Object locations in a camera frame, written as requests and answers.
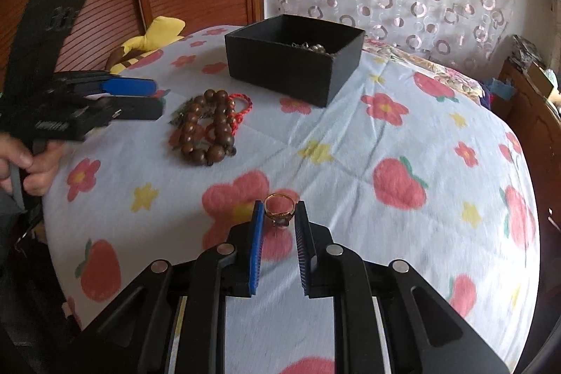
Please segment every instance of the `stuffed toy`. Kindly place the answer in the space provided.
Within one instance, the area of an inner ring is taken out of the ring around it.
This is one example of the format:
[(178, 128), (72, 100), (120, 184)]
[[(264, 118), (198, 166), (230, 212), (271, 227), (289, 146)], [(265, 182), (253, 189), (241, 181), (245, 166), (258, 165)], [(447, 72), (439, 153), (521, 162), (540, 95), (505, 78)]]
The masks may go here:
[(149, 61), (159, 57), (158, 53), (162, 53), (160, 48), (183, 39), (179, 33), (184, 27), (185, 22), (177, 18), (154, 18), (144, 36), (128, 39), (111, 52), (106, 62), (106, 71), (116, 75), (140, 60), (143, 60), (143, 64), (149, 64)]

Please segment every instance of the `bed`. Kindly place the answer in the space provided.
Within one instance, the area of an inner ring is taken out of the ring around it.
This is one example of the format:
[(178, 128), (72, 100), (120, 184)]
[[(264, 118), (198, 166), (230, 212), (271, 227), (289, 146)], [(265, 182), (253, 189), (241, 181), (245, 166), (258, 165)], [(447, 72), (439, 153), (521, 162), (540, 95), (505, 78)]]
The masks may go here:
[[(46, 230), (82, 328), (151, 261), (196, 258), (279, 190), (364, 259), (407, 260), (514, 370), (538, 290), (536, 203), (517, 138), (476, 103), (473, 81), (367, 40), (318, 109), (231, 79), (224, 34), (236, 28), (201, 30), (122, 73), (158, 82), (160, 120), (115, 122), (69, 147)], [(237, 155), (196, 168), (169, 146), (169, 120), (208, 88), (253, 109)], [(257, 296), (229, 299), (226, 325), (226, 372), (333, 372), (332, 304), (304, 297), (293, 227), (268, 228)]]

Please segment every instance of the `red cord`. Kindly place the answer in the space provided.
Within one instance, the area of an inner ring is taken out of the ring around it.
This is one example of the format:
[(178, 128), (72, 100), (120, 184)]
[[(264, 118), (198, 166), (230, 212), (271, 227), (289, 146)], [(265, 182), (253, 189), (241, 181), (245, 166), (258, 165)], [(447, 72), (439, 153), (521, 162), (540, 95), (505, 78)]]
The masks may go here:
[[(245, 94), (230, 94), (228, 100), (234, 100), (235, 98), (240, 98), (242, 100), (245, 100), (248, 106), (243, 110), (241, 110), (240, 112), (234, 114), (235, 121), (232, 124), (230, 124), (230, 128), (232, 129), (232, 135), (236, 135), (239, 125), (243, 122), (243, 117), (246, 114), (248, 114), (253, 108), (253, 103), (251, 102), (251, 99), (247, 97)], [(207, 128), (205, 129), (205, 139), (207, 139), (209, 143), (214, 142), (214, 140), (210, 139), (209, 137), (209, 132), (212, 129), (214, 129), (214, 124), (212, 123), (207, 125)]]

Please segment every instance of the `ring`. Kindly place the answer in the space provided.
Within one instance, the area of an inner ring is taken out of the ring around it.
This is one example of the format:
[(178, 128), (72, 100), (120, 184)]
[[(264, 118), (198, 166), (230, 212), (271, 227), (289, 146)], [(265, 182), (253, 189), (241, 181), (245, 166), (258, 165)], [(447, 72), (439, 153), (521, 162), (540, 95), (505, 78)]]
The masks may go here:
[[(290, 211), (283, 211), (283, 212), (271, 212), (267, 209), (267, 201), (273, 197), (283, 197), (291, 202), (292, 209)], [(263, 200), (263, 206), (265, 207), (265, 214), (266, 216), (273, 221), (273, 225), (277, 227), (288, 227), (290, 220), (294, 217), (294, 213), (296, 210), (296, 204), (292, 198), (290, 198), (286, 194), (282, 193), (273, 193)]]

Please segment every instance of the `human hand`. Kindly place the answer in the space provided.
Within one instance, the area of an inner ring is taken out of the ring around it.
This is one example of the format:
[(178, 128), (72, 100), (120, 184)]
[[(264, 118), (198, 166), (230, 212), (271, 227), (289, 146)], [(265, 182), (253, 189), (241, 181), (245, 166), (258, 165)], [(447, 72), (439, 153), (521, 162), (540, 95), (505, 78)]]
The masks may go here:
[(63, 143), (50, 141), (45, 152), (33, 157), (23, 143), (6, 133), (0, 133), (0, 188), (12, 194), (9, 163), (25, 169), (29, 176), (23, 180), (25, 192), (42, 196), (49, 190), (64, 151)]

